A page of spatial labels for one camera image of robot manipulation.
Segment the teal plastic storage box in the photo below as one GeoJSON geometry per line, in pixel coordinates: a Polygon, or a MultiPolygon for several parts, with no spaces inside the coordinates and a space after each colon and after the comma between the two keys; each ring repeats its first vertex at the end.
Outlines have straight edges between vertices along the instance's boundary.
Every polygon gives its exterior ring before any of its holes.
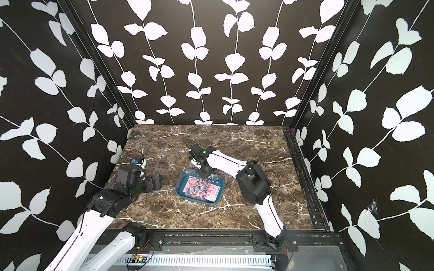
{"type": "Polygon", "coordinates": [[[215,206],[222,198],[224,185],[222,176],[211,174],[204,178],[198,175],[195,169],[187,169],[180,175],[175,192],[182,199],[215,206]]]}

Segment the colourful sticker sheet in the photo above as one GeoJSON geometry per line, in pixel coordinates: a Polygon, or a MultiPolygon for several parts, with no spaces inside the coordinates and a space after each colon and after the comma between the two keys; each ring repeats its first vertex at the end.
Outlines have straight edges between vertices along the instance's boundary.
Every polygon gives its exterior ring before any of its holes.
{"type": "Polygon", "coordinates": [[[183,188],[183,193],[194,199],[205,202],[215,202],[221,187],[202,178],[189,177],[183,188]]]}

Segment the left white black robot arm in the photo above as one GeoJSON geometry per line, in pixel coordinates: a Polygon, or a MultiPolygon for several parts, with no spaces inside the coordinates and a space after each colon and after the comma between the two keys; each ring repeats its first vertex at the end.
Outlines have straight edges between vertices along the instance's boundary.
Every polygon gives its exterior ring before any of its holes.
{"type": "Polygon", "coordinates": [[[148,175],[142,166],[136,164],[120,167],[115,182],[88,202],[77,229],[47,266],[47,270],[107,271],[130,250],[142,252],[150,245],[146,227],[130,222],[106,247],[86,262],[92,248],[118,214],[141,194],[156,192],[161,187],[162,177],[157,173],[148,175]]]}

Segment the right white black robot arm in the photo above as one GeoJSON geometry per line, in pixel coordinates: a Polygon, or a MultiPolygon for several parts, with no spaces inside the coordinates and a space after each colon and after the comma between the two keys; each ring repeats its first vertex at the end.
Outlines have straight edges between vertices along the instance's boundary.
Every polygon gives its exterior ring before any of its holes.
{"type": "Polygon", "coordinates": [[[236,179],[241,195],[254,205],[261,217],[269,248],[273,251],[296,249],[296,241],[290,237],[274,206],[271,182],[257,161],[238,160],[214,147],[204,149],[199,144],[189,147],[189,159],[202,178],[219,170],[236,179]]]}

